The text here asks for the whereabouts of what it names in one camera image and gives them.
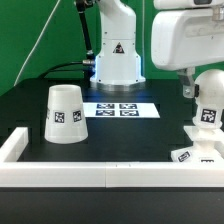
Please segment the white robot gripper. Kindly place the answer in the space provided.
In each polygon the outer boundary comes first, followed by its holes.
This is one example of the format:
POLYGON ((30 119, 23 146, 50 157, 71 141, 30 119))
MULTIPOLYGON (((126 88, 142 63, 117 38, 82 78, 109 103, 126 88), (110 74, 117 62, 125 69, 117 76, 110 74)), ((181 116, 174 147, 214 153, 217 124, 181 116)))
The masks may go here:
POLYGON ((211 9, 159 12, 152 24, 151 57, 159 69, 178 70, 183 96, 195 98, 194 67, 224 61, 224 21, 214 21, 211 9))

